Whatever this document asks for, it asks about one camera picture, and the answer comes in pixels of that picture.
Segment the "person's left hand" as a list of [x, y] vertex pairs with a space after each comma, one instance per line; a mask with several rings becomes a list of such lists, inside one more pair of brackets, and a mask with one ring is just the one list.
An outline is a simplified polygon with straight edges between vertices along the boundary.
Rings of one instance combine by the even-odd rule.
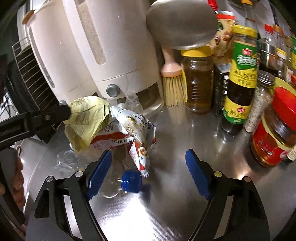
[[17, 157], [16, 163], [15, 163], [15, 174], [13, 175], [13, 180], [12, 180], [12, 187], [13, 187], [12, 196], [19, 209], [23, 209], [23, 207], [26, 204], [25, 191], [23, 187], [24, 177], [22, 174], [22, 170], [23, 170], [22, 161], [19, 157]]

